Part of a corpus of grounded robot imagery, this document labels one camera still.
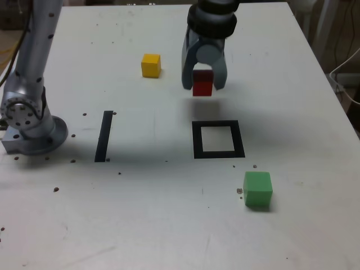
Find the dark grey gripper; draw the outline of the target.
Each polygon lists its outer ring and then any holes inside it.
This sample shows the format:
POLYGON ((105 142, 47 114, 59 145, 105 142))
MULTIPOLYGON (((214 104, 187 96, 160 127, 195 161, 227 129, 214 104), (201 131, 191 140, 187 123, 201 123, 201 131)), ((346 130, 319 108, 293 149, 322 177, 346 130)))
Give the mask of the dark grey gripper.
POLYGON ((194 84, 193 70, 199 62, 207 64, 213 72, 213 85, 223 89, 227 81, 227 65, 224 56, 225 39, 200 36, 187 29, 182 47, 182 85, 191 90, 194 84))

